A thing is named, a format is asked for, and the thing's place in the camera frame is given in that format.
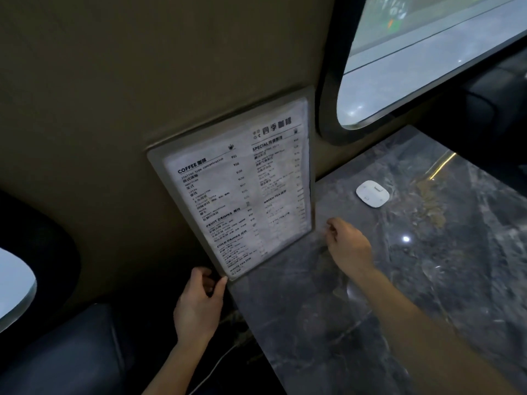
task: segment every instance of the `hand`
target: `hand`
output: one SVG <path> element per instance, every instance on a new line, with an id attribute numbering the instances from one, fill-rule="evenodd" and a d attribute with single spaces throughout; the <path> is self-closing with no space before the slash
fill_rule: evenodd
<path id="1" fill-rule="evenodd" d="M 341 218 L 328 219 L 327 224 L 326 242 L 329 253 L 347 277 L 357 283 L 369 272 L 376 270 L 372 246 L 359 230 Z"/>
<path id="2" fill-rule="evenodd" d="M 209 278 L 212 272 L 206 267 L 192 269 L 190 279 L 174 309 L 174 325 L 180 347 L 191 347 L 204 352 L 218 328 L 223 293 L 227 277 L 216 283 Z M 206 292 L 214 293 L 209 298 Z"/>

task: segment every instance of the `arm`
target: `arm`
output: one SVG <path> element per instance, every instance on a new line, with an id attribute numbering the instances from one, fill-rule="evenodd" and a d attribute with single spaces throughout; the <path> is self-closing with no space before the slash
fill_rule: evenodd
<path id="1" fill-rule="evenodd" d="M 174 309 L 174 325 L 178 343 L 143 392 L 143 395 L 184 395 L 190 379 L 207 345 L 218 328 L 223 293 L 227 284 L 224 277 L 216 284 L 206 267 L 192 269 L 190 279 Z"/>
<path id="2" fill-rule="evenodd" d="M 517 394 L 462 340 L 442 330 L 373 265 L 371 245 L 342 219 L 328 220 L 326 241 L 338 267 L 362 290 L 394 355 L 426 394 Z"/>

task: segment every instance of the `gray marble countertop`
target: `gray marble countertop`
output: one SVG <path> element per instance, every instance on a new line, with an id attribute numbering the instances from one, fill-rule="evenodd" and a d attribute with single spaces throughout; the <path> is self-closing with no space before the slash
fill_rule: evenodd
<path id="1" fill-rule="evenodd" d="M 319 180 L 316 230 L 230 285 L 289 395 L 414 393 L 327 251 L 332 216 L 368 237 L 400 291 L 527 393 L 527 200 L 452 154 L 401 129 Z M 355 194 L 369 179 L 391 194 L 381 208 Z"/>

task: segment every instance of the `menu board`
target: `menu board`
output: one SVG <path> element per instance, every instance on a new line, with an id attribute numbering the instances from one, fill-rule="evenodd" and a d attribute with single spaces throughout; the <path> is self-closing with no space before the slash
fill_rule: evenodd
<path id="1" fill-rule="evenodd" d="M 309 113 L 302 97 L 148 154 L 231 279 L 312 229 Z"/>

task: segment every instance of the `beige wall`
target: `beige wall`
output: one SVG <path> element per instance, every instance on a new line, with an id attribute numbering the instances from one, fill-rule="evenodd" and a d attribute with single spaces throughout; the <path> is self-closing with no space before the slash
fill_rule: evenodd
<path id="1" fill-rule="evenodd" d="M 145 148 L 284 89 L 316 85 L 332 7 L 0 0 L 0 188 L 76 241 L 83 269 L 72 302 L 172 256 L 183 263 L 199 247 Z M 317 173 L 373 137 L 342 148 L 317 139 Z"/>

